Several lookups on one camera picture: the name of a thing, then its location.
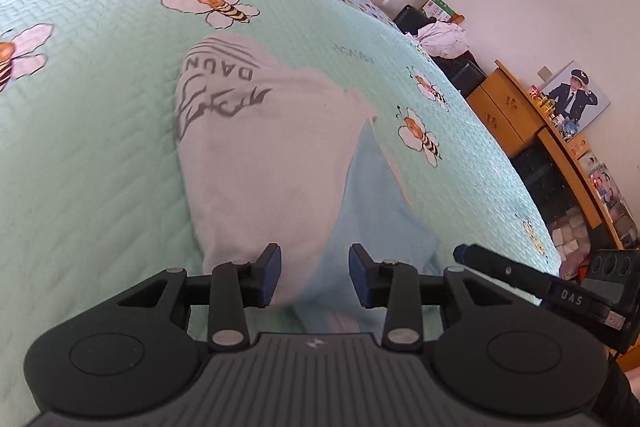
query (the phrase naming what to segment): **drawer handle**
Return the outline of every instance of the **drawer handle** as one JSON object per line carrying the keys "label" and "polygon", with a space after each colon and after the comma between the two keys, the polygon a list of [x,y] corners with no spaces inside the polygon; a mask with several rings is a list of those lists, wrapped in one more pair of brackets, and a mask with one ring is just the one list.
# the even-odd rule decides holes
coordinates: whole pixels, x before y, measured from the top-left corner
{"label": "drawer handle", "polygon": [[506,99],[507,102],[507,107],[509,109],[517,109],[518,106],[516,105],[516,99],[515,98],[511,98],[510,96],[507,97]]}
{"label": "drawer handle", "polygon": [[498,124],[495,123],[495,117],[490,114],[486,115],[485,120],[488,127],[493,127],[494,129],[498,127]]}

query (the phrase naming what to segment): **ribbed black surface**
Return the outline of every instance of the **ribbed black surface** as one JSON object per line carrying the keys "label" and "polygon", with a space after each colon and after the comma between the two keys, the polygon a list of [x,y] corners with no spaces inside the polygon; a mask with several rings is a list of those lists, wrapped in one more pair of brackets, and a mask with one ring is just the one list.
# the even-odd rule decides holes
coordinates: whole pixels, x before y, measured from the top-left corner
{"label": "ribbed black surface", "polygon": [[[214,357],[190,390],[154,412],[90,422],[53,413],[31,427],[508,427],[467,409],[420,360],[369,335],[265,334],[248,351]],[[594,427],[586,417],[526,425]]]}

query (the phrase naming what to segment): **framed portrait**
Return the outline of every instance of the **framed portrait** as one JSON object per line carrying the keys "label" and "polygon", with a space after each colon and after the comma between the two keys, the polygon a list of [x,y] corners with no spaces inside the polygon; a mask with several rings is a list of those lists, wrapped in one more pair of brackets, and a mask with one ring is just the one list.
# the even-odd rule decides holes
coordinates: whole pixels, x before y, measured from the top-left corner
{"label": "framed portrait", "polygon": [[556,74],[542,92],[556,102],[555,114],[564,117],[567,141],[595,120],[610,103],[589,72],[575,61]]}

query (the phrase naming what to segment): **blue cloth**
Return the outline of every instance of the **blue cloth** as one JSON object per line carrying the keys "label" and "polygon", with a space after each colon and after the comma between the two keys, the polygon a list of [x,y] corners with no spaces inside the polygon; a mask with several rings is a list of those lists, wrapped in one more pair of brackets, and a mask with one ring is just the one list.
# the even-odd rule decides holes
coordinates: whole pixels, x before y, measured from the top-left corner
{"label": "blue cloth", "polygon": [[309,333],[382,333],[385,309],[366,310],[356,297],[348,252],[361,243],[375,261],[398,259],[428,275],[442,273],[439,240],[414,214],[369,123],[360,133],[338,218],[313,277],[294,306]]}

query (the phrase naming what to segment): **wooden desk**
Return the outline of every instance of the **wooden desk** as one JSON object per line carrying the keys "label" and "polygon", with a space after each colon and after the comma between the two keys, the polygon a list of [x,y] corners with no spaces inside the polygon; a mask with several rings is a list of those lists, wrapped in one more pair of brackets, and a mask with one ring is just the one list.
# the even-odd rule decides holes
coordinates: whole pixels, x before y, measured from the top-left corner
{"label": "wooden desk", "polygon": [[611,244],[623,250],[609,212],[567,143],[531,99],[529,90],[499,60],[495,64],[497,70],[467,97],[471,109],[509,158],[539,140],[574,193],[591,229],[604,227]]}

